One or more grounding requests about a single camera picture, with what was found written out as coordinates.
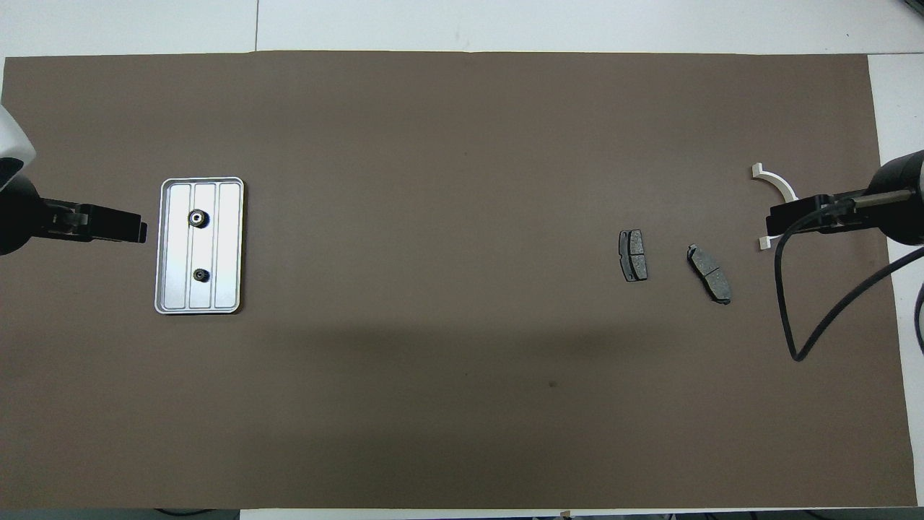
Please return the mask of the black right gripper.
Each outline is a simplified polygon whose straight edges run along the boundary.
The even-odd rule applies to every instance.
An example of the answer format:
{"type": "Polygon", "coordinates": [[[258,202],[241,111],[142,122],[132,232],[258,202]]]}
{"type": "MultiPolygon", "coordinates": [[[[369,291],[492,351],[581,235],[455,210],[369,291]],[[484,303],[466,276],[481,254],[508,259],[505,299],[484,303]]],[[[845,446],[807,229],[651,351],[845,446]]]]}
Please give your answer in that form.
{"type": "Polygon", "coordinates": [[[767,217],[767,235],[782,237],[790,228],[794,228],[794,234],[817,233],[829,227],[829,217],[816,217],[800,226],[796,224],[825,205],[852,200],[854,207],[834,217],[838,233],[877,228],[884,236],[904,246],[921,246],[922,161],[922,151],[911,152],[882,165],[864,190],[813,195],[773,205],[767,217]]]}

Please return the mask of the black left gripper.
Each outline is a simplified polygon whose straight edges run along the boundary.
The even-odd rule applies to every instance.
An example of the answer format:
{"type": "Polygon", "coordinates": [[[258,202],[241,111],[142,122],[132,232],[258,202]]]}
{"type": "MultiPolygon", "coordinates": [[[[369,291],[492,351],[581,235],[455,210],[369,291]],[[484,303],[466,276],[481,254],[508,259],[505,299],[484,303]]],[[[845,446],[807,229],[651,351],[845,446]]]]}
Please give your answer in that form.
{"type": "Polygon", "coordinates": [[[32,238],[143,244],[147,231],[148,224],[140,214],[96,204],[86,204],[83,214],[77,203],[44,199],[26,177],[14,177],[1,192],[3,256],[19,250],[32,238]],[[81,231],[86,224],[92,226],[92,237],[81,231]]]}

